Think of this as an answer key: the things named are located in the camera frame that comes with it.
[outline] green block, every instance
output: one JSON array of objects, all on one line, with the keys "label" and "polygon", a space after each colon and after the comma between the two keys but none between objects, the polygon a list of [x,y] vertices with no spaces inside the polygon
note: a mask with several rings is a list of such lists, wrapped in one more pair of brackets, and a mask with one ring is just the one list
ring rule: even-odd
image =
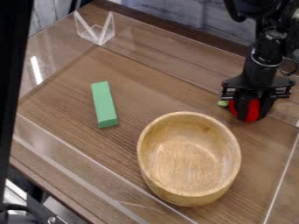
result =
[{"label": "green block", "polygon": [[229,101],[219,101],[219,106],[221,106],[223,108],[225,108],[229,105]]},{"label": "green block", "polygon": [[103,129],[117,125],[117,113],[107,81],[91,84],[97,126]]}]

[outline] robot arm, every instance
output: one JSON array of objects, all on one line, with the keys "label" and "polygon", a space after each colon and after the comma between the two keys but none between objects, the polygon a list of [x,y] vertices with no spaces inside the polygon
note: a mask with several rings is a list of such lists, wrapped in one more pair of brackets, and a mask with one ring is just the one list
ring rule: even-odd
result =
[{"label": "robot arm", "polygon": [[224,0],[228,14],[237,22],[256,20],[256,43],[249,47],[240,76],[224,80],[220,99],[239,120],[263,119],[276,99],[288,98],[295,82],[276,76],[284,57],[299,61],[299,0]]}]

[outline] wooden bowl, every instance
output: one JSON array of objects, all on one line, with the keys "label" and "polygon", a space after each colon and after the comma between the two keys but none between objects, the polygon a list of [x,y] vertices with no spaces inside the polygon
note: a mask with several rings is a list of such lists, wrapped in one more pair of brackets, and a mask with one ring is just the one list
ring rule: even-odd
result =
[{"label": "wooden bowl", "polygon": [[213,118],[176,112],[145,127],[137,162],[144,181],[165,201],[196,207],[215,201],[239,173],[239,142]]}]

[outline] green rectangular block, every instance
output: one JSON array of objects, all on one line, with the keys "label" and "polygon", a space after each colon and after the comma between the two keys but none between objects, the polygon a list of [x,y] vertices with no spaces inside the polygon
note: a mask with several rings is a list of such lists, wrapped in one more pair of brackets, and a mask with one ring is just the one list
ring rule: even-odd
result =
[{"label": "green rectangular block", "polygon": [[91,84],[91,91],[97,114],[97,126],[100,128],[107,128],[117,125],[117,113],[108,82],[101,81]]}]

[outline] bowl rim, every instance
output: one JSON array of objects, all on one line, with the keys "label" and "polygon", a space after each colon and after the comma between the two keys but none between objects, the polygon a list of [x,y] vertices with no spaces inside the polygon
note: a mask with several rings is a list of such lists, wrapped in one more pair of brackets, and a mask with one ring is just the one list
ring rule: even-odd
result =
[{"label": "bowl rim", "polygon": [[[225,133],[228,134],[228,137],[231,138],[231,143],[233,144],[233,149],[236,151],[236,159],[233,159],[235,163],[233,163],[233,169],[228,175],[228,178],[225,179],[225,181],[221,182],[220,185],[217,185],[217,187],[213,187],[205,191],[199,191],[199,192],[179,192],[175,191],[172,188],[164,187],[164,185],[156,181],[152,180],[149,178],[149,171],[145,169],[145,165],[141,162],[141,157],[140,157],[140,151],[141,151],[141,143],[145,139],[145,134],[148,133],[149,129],[155,126],[156,123],[159,123],[163,119],[169,118],[171,116],[199,116],[200,118],[204,118],[207,120],[209,120],[211,122],[216,123],[216,125],[225,131]],[[137,140],[137,145],[136,145],[136,156],[137,156],[137,163],[139,163],[139,168],[141,170],[141,173],[145,175],[145,177],[151,180],[151,182],[153,182],[161,189],[164,189],[168,193],[180,195],[180,196],[185,196],[185,197],[203,197],[203,196],[208,196],[219,191],[221,191],[223,189],[225,189],[233,182],[237,174],[239,174],[239,169],[240,169],[240,161],[241,161],[241,153],[240,153],[240,148],[239,148],[239,141],[235,137],[235,135],[232,134],[229,128],[219,121],[216,120],[213,117],[204,115],[201,113],[197,112],[187,112],[187,111],[179,111],[179,112],[172,112],[169,114],[161,115],[159,116],[156,119],[153,119],[149,124],[145,126],[141,135],[139,137]]]}]

